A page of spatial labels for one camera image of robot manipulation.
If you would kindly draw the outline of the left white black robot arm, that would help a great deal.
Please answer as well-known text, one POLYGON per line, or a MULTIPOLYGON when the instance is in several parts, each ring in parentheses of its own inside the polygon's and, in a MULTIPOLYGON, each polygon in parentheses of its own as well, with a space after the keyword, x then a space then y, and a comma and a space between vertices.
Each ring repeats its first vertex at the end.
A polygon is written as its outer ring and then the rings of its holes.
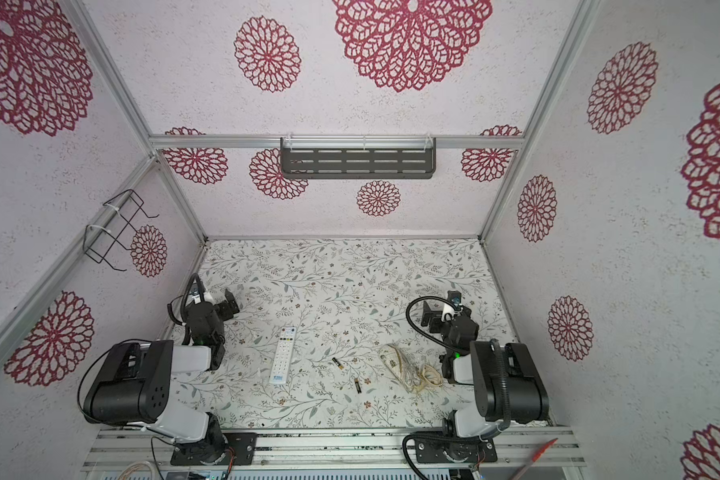
POLYGON ((91 424, 153 433, 171 447, 170 463, 176 467, 251 464, 256 434, 226 433, 215 414, 193 409, 170 393, 174 376, 221 366, 225 323, 239 313, 238 302, 230 290, 215 300, 193 274, 167 310, 184 329, 182 341, 128 339, 113 345, 99 358, 89 389, 77 394, 81 413, 91 424))

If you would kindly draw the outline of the white remote control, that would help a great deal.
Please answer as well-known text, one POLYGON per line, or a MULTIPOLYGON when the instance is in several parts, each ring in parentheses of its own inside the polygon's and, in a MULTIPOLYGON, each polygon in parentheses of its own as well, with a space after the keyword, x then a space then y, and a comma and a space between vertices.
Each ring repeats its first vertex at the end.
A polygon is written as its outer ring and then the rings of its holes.
POLYGON ((272 385, 285 385, 288 381, 296 332, 295 326, 286 326, 278 334, 269 377, 272 385))

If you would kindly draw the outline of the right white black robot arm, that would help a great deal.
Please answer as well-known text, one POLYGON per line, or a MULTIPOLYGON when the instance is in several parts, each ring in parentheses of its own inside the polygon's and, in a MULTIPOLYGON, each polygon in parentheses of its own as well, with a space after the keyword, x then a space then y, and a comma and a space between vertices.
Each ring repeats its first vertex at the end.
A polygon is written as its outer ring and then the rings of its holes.
POLYGON ((495 438, 514 424, 544 421, 549 396, 528 347, 480 340, 480 326, 458 291, 442 298, 412 300, 405 318, 412 329, 444 349, 441 374, 450 384, 470 386, 474 400, 452 411, 440 431, 418 431, 402 440, 406 463, 471 464, 498 461, 495 438))

